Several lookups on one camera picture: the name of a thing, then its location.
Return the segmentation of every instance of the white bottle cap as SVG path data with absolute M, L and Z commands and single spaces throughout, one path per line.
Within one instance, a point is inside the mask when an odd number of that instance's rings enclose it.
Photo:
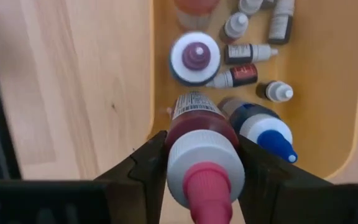
M 283 135 L 292 144 L 290 128 L 280 119 L 268 114 L 257 114 L 248 118 L 241 126 L 240 134 L 257 143 L 258 137 L 265 131 L 274 130 Z
M 233 77 L 231 76 L 230 70 L 227 70 L 223 73 L 220 73 L 215 76 L 215 78 L 206 84 L 206 87 L 213 88 L 232 88 L 233 87 Z
M 245 13 L 247 16 L 252 16 L 257 11 L 259 11 L 262 3 L 263 0 L 240 0 L 239 10 L 240 12 Z
M 278 50 L 271 48 L 269 44 L 252 44 L 252 50 L 254 51 L 252 62 L 268 60 L 271 56 L 278 54 Z
M 272 82 L 266 88 L 266 96 L 273 102 L 288 101 L 293 96 L 292 87 L 284 82 Z
M 210 53 L 210 60 L 206 68 L 202 70 L 191 70 L 183 61 L 183 51 L 186 47 L 195 42 L 204 44 Z M 201 55 L 204 50 L 196 48 L 196 54 Z M 221 53 L 215 40 L 203 32 L 189 32 L 183 34 L 172 46 L 170 52 L 170 65 L 172 66 L 173 76 L 187 83 L 203 83 L 212 79 L 221 65 Z
M 242 37 L 248 28 L 248 17 L 242 12 L 234 13 L 225 23 L 224 31 L 230 38 Z
M 213 162 L 226 170 L 231 183 L 230 199 L 235 201 L 244 186 L 244 167 L 230 141 L 211 130 L 190 131 L 173 144 L 167 168 L 167 184 L 173 198 L 189 207 L 183 192 L 183 179 L 186 171 L 200 162 Z
M 295 10 L 295 0 L 278 0 L 276 7 L 274 7 L 273 15 L 291 15 Z

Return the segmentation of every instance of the wooden surface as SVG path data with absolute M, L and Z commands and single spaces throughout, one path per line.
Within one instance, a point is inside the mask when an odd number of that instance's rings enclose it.
M 150 131 L 148 1 L 0 0 L 0 91 L 27 179 L 92 179 Z

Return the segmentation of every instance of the black bottle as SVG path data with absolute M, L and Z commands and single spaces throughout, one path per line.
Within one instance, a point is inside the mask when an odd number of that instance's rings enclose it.
M 270 23 L 268 43 L 283 45 L 290 41 L 294 8 L 294 0 L 278 0 Z

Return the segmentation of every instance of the glue bottle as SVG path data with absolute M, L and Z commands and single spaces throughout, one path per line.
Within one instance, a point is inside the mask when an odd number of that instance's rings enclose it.
M 256 94 L 272 102 L 285 102 L 292 98 L 292 87 L 281 81 L 271 81 L 268 83 L 259 83 L 256 88 Z
M 233 88 L 242 85 L 249 85 L 258 81 L 258 70 L 254 64 L 242 65 L 230 68 L 229 70 L 216 75 L 206 84 L 213 88 Z
M 229 223 L 244 186 L 238 138 L 216 105 L 199 92 L 179 96 L 165 140 L 167 183 L 197 224 Z
M 173 0 L 180 25 L 187 30 L 205 30 L 219 0 Z
M 203 86 L 217 74 L 221 53 L 215 40 L 203 32 L 182 35 L 170 52 L 172 76 L 185 86 Z
M 269 44 L 227 45 L 224 48 L 224 62 L 228 65 L 255 63 L 277 54 L 278 50 L 271 48 Z
M 239 11 L 252 16 L 259 11 L 264 0 L 239 0 Z
M 268 43 L 283 45 L 290 41 L 295 0 L 278 0 L 274 8 Z
M 236 97 L 223 99 L 218 108 L 240 135 L 287 162 L 298 159 L 292 148 L 291 130 L 274 111 Z
M 240 39 L 247 28 L 248 17 L 242 12 L 236 12 L 225 22 L 219 36 L 224 43 L 230 44 Z

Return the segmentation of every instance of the red bottle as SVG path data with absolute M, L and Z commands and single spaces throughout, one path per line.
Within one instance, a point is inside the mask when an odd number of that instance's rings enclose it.
M 170 150 L 178 138 L 198 129 L 216 131 L 226 137 L 234 148 L 239 145 L 236 133 L 218 107 L 208 97 L 194 91 L 176 100 L 165 147 Z
M 238 138 L 216 105 L 199 92 L 179 96 L 165 146 L 173 198 L 197 224 L 229 224 L 231 202 L 242 191 L 244 167 Z

